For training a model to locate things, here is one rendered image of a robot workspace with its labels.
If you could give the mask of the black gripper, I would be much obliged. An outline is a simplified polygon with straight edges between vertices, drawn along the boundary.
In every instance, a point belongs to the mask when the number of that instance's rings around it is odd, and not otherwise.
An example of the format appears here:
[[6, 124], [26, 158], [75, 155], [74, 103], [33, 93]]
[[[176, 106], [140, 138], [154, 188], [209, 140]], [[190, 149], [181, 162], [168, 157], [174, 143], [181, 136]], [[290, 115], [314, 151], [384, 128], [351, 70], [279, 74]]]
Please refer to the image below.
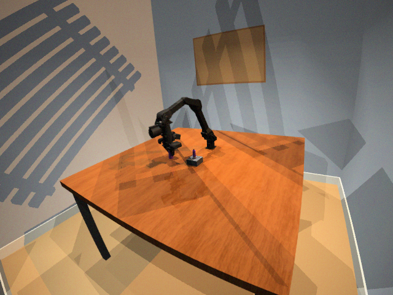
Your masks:
[[171, 155], [174, 156], [175, 149], [181, 147], [182, 144], [178, 141], [173, 142], [172, 134], [172, 132], [162, 134], [162, 138], [158, 139], [158, 143], [161, 144], [162, 142], [162, 146], [166, 151], [168, 152], [169, 150]]

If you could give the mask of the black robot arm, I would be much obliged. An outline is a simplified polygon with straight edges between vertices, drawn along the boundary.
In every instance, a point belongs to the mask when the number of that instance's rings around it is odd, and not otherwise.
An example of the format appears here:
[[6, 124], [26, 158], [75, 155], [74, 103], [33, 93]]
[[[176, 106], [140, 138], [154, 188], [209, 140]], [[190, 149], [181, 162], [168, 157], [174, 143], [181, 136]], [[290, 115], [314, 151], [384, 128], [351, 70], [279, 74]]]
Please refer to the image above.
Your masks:
[[[201, 101], [199, 99], [192, 99], [186, 96], [181, 97], [177, 102], [175, 102], [168, 109], [164, 109], [157, 113], [157, 118], [154, 126], [149, 127], [148, 132], [150, 137], [155, 138], [157, 136], [160, 136], [161, 134], [171, 132], [171, 128], [169, 124], [173, 122], [170, 121], [169, 119], [177, 110], [179, 110], [185, 104], [188, 105], [190, 109], [196, 114], [196, 117], [202, 128], [201, 135], [205, 140], [207, 140], [206, 149], [214, 149], [215, 147], [217, 147], [214, 144], [214, 142], [217, 140], [217, 137], [214, 134], [214, 132], [208, 127], [208, 124], [202, 112]], [[181, 138], [180, 134], [177, 134], [175, 132], [172, 133], [173, 133], [172, 134], [173, 141], [179, 140]]]

